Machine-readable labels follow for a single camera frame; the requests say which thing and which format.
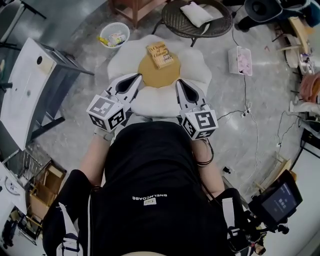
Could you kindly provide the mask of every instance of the flower-shaped cushion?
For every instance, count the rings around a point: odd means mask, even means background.
[[[180,77],[193,82],[206,95],[212,74],[202,53],[180,41],[168,41],[156,35],[147,35],[140,40],[126,42],[107,67],[109,80],[137,73],[140,62],[147,54],[147,46],[159,41],[164,41],[169,52],[178,56],[181,64]],[[145,117],[171,118],[178,116],[181,108],[178,104],[175,84],[176,81],[161,88],[154,88],[145,86],[143,83],[131,104],[131,110],[136,115]]]

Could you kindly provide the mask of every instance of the gray floor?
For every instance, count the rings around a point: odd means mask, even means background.
[[[59,17],[66,22],[67,16],[72,15],[71,19],[74,21],[72,25],[75,26],[77,24],[75,19],[77,21],[81,19],[74,14],[88,15],[89,9],[94,10],[94,7],[87,8],[88,3],[85,0],[79,1],[79,4],[72,2],[75,4],[72,5],[72,9],[71,7],[65,9],[63,15]],[[96,0],[94,3],[98,6],[99,1]],[[39,6],[39,11],[49,16],[50,11],[47,9],[45,5]],[[242,8],[235,20],[239,21],[244,16],[245,11]],[[161,8],[158,8],[140,22],[138,29],[133,30],[127,20],[111,14],[104,3],[87,16],[71,39],[65,40],[71,28],[66,27],[62,30],[60,28],[60,31],[55,31],[55,25],[59,22],[57,17],[55,22],[46,25],[47,32],[39,36],[33,34],[44,43],[57,45],[74,54],[84,68],[95,73],[95,76],[81,75],[71,88],[62,104],[66,121],[37,139],[43,149],[67,171],[79,166],[87,150],[94,127],[86,114],[86,108],[94,95],[108,86],[107,66],[116,54],[115,50],[103,47],[97,41],[97,35],[107,24],[119,21],[129,25],[130,40],[137,40],[150,34],[160,17]],[[164,26],[158,28],[156,35],[164,39],[179,40],[187,45],[191,44],[190,39],[178,37]],[[276,51],[280,43],[272,42],[274,37],[274,30],[266,25],[253,28],[248,33],[234,31],[235,40],[239,45],[249,48],[252,54],[253,76],[246,77],[246,98],[247,102],[252,102],[252,114],[257,128],[251,115],[241,117],[241,114],[236,112],[219,121],[219,129],[210,139],[218,167],[222,169],[227,166],[234,170],[232,174],[225,176],[234,187],[240,188],[240,193],[247,200],[256,190],[251,185],[252,181],[263,181],[275,166],[274,155],[279,151],[277,131],[281,114],[288,110],[289,101],[294,97],[290,90],[294,90],[299,82],[298,77],[286,64],[284,54]],[[194,45],[194,48],[203,53],[205,62],[212,72],[207,98],[215,109],[217,117],[234,110],[244,110],[244,77],[230,74],[228,66],[228,50],[235,46],[232,31],[218,38],[198,39]],[[296,121],[295,116],[283,116],[279,129],[280,140],[294,121]],[[296,157],[301,132],[295,124],[283,137],[280,154],[286,159]]]

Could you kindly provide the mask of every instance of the wooden chair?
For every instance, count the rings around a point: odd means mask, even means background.
[[[109,0],[109,6],[114,14],[120,14],[131,21],[136,29],[144,16],[164,2],[170,0]],[[121,10],[117,5],[126,6],[126,9]]]

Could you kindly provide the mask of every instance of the black shirt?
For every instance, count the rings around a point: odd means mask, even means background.
[[[58,202],[78,219],[87,255],[88,198],[91,193],[91,255],[155,252],[166,256],[229,255],[221,209],[202,191],[190,139],[177,124],[148,122],[123,129],[105,160],[106,183],[92,190],[73,170],[43,221],[48,256],[65,234]]]

